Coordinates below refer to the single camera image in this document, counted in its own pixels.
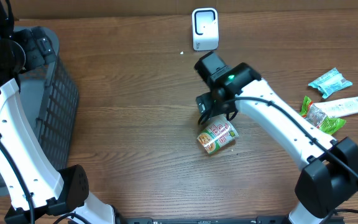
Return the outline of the white conditioner tube gold cap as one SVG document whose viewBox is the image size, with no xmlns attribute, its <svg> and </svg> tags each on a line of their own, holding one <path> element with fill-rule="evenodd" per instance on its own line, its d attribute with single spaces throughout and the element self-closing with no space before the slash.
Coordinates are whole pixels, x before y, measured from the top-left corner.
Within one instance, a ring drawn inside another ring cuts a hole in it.
<svg viewBox="0 0 358 224">
<path fill-rule="evenodd" d="M 315 103 L 314 105 L 330 118 L 341 118 L 358 113 L 358 96 Z"/>
</svg>

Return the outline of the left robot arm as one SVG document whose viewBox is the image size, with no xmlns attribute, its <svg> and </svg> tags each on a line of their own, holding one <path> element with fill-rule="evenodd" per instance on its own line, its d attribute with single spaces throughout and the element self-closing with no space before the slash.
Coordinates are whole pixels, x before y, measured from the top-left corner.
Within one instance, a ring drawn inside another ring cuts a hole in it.
<svg viewBox="0 0 358 224">
<path fill-rule="evenodd" d="M 11 198 L 4 220 L 122 223 L 90 192 L 82 166 L 56 169 L 46 156 L 54 147 L 66 158 L 78 106 L 59 49 L 51 30 L 16 27 L 11 3 L 0 1 L 0 175 Z"/>
</svg>

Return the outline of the instant noodle cup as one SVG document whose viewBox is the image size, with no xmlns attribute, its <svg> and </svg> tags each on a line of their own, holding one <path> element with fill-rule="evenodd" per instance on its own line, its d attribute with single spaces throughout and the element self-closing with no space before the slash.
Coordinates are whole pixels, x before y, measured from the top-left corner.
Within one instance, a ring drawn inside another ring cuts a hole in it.
<svg viewBox="0 0 358 224">
<path fill-rule="evenodd" d="M 197 140 L 208 154 L 214 154 L 238 137 L 238 132 L 231 122 L 225 116 L 219 115 L 200 132 Z"/>
</svg>

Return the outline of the grey plastic shopping basket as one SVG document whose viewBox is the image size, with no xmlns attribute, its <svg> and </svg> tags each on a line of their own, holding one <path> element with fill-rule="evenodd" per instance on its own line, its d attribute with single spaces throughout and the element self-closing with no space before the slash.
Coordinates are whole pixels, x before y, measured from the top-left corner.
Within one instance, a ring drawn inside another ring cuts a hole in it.
<svg viewBox="0 0 358 224">
<path fill-rule="evenodd" d="M 48 65 L 27 70 L 18 75 L 20 98 L 24 113 L 51 165 L 56 169 L 67 166 L 76 112 L 79 102 L 78 88 L 59 56 L 57 35 L 46 27 L 15 27 L 15 31 L 42 29 L 48 37 L 50 50 L 56 60 Z M 0 174 L 0 196 L 9 194 Z"/>
</svg>

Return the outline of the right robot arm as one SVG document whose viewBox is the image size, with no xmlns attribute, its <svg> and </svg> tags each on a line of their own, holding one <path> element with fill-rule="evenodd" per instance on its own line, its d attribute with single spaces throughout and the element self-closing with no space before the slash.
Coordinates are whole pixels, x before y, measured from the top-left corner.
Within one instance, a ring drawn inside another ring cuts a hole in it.
<svg viewBox="0 0 358 224">
<path fill-rule="evenodd" d="M 301 174 L 295 187 L 298 205 L 287 223 L 324 223 L 340 204 L 358 192 L 358 145 L 337 141 L 288 106 L 260 73 L 246 63 L 232 68 L 214 52 L 195 63 L 210 89 L 197 97 L 200 121 L 242 113 L 257 122 L 284 148 Z"/>
</svg>

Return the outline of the green snack bag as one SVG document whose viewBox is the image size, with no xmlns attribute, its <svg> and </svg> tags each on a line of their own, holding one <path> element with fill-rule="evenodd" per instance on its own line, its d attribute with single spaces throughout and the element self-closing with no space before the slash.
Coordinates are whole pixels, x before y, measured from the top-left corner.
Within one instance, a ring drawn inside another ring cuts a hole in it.
<svg viewBox="0 0 358 224">
<path fill-rule="evenodd" d="M 322 109 L 315 106 L 308 96 L 305 96 L 303 99 L 300 115 L 313 126 L 330 135 L 337 132 L 346 124 L 345 119 L 330 118 Z"/>
</svg>

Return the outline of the teal snack packet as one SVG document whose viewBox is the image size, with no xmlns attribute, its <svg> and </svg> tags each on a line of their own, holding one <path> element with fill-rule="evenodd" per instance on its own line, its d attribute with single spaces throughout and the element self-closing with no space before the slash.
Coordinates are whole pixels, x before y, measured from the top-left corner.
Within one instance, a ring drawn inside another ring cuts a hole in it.
<svg viewBox="0 0 358 224">
<path fill-rule="evenodd" d="M 331 69 L 308 84 L 308 86 L 317 89 L 322 94 L 323 99 L 327 99 L 333 93 L 352 85 L 353 83 L 346 80 L 337 68 Z"/>
</svg>

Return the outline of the white barcode scanner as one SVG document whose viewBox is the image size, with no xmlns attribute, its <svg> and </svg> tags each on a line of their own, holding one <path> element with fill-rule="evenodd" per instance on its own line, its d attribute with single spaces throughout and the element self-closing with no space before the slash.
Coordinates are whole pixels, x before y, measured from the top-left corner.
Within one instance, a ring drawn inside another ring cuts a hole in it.
<svg viewBox="0 0 358 224">
<path fill-rule="evenodd" d="M 216 50 L 219 45 L 218 13 L 212 7 L 197 8 L 192 12 L 194 51 Z"/>
</svg>

